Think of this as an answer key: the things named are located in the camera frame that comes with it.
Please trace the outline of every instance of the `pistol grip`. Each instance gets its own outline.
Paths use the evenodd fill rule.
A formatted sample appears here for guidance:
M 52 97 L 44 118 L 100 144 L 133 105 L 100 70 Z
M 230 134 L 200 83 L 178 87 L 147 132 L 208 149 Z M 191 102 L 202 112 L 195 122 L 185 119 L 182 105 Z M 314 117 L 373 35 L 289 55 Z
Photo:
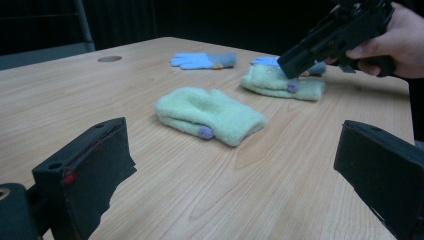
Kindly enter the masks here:
M 380 74 L 378 77 L 386 77 L 393 74 L 396 70 L 395 63 L 390 56 L 378 56 L 378 57 L 370 57 L 366 58 L 368 64 L 376 65 L 380 68 Z

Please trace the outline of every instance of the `hand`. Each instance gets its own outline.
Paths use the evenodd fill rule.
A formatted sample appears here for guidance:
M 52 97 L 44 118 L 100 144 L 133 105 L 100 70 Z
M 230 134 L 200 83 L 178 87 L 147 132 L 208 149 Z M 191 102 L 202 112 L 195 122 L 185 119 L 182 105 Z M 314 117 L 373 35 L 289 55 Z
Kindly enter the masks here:
M 370 39 L 346 52 L 352 59 L 390 55 L 396 65 L 395 74 L 404 78 L 424 77 L 424 19 L 406 7 L 392 3 L 395 11 L 381 36 Z M 378 75 L 378 66 L 360 60 L 358 68 L 368 74 Z

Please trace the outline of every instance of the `mint green glove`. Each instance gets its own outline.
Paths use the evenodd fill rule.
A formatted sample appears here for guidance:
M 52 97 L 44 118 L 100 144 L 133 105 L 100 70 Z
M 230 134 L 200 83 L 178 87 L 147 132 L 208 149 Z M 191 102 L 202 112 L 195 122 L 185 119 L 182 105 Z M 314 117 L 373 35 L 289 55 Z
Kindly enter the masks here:
M 218 89 L 179 88 L 156 103 L 156 115 L 170 127 L 235 147 L 265 126 L 267 119 Z
M 280 68 L 255 64 L 241 79 L 241 85 L 256 93 L 282 98 L 317 101 L 324 82 L 314 78 L 288 79 Z

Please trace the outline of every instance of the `table surface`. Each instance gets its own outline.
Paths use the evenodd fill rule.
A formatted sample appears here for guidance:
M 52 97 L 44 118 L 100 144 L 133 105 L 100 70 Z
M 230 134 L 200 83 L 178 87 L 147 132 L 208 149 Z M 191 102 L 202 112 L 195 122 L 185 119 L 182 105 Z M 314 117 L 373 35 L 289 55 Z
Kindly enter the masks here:
M 169 65 L 177 52 L 230 51 L 231 69 Z M 329 67 L 318 102 L 267 97 L 240 86 L 265 55 L 159 38 L 0 71 L 0 183 L 29 188 L 39 163 L 91 126 L 125 117 L 137 172 L 91 239 L 394 239 L 333 162 L 347 119 L 413 143 L 407 83 Z M 98 61 L 107 56 L 122 59 Z M 166 127 L 155 103 L 184 86 L 220 89 L 269 122 L 236 148 Z

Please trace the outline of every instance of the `light blue glove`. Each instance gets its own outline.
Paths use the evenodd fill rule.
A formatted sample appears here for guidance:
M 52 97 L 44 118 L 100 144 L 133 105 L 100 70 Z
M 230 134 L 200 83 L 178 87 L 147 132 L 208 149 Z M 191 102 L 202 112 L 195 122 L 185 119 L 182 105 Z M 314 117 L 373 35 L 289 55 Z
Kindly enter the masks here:
M 266 66 L 272 66 L 276 68 L 280 68 L 280 65 L 277 62 L 278 57 L 271 57 L 271 56 L 264 56 L 264 57 L 257 57 L 254 60 L 251 61 L 251 64 L 256 65 L 266 65 Z M 314 66 L 309 68 L 306 72 L 310 75 L 321 75 L 325 72 L 327 69 L 327 65 L 324 62 L 316 62 Z
M 222 69 L 236 64 L 236 53 L 177 53 L 170 60 L 171 66 L 183 70 L 192 69 Z
M 272 67 L 280 67 L 280 65 L 277 62 L 278 57 L 257 57 L 250 62 L 252 65 L 260 64 L 260 65 L 266 65 L 266 66 L 272 66 Z

